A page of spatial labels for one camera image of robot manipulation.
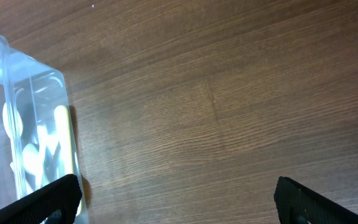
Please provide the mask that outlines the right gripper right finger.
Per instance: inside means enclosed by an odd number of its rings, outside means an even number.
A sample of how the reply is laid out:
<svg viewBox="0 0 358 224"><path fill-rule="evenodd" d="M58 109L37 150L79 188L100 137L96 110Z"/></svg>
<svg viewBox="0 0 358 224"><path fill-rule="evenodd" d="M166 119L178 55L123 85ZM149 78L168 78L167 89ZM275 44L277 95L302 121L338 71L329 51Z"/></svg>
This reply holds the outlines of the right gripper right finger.
<svg viewBox="0 0 358 224"><path fill-rule="evenodd" d="M273 199L281 224L358 224L358 214L289 177L278 178Z"/></svg>

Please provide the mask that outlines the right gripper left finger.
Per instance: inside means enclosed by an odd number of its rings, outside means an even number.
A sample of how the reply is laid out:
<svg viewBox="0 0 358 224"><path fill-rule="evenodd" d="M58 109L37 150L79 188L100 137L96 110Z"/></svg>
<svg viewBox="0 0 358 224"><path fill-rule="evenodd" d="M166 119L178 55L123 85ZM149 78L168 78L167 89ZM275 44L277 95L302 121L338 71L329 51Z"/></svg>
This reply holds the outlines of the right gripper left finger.
<svg viewBox="0 0 358 224"><path fill-rule="evenodd" d="M0 224L73 224L81 198L77 176L67 174L0 209Z"/></svg>

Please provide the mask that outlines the white spoon slender handle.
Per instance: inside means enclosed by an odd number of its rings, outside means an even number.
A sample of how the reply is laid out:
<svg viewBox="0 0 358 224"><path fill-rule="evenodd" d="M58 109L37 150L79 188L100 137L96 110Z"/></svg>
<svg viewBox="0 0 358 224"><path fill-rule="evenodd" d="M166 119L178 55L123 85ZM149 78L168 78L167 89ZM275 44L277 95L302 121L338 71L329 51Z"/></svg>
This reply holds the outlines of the white spoon slender handle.
<svg viewBox="0 0 358 224"><path fill-rule="evenodd" d="M22 122L22 118L20 116L20 113L19 111L17 110L17 108L14 108L14 112L13 114L16 114L16 120L18 122L18 135L19 137L22 136L22 133L23 133L23 122ZM2 122L3 122L3 126L4 126L4 130L7 134L7 136L9 137L9 139L12 138L12 128L11 128L11 122L10 122L10 119L9 119L9 115L8 115L8 106L7 106L7 103L4 103L3 104L3 107L2 107Z"/></svg>

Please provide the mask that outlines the yellow plastic spoon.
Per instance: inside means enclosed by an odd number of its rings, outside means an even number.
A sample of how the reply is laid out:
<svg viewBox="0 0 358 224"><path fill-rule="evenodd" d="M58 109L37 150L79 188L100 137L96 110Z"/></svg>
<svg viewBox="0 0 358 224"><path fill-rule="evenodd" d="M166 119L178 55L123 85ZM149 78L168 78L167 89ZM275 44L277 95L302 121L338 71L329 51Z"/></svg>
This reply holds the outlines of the yellow plastic spoon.
<svg viewBox="0 0 358 224"><path fill-rule="evenodd" d="M68 108L59 105L54 109L54 118L58 143L60 145L60 160L63 165L64 174L75 174L75 158L73 153L73 143L71 139L71 121Z"/></svg>

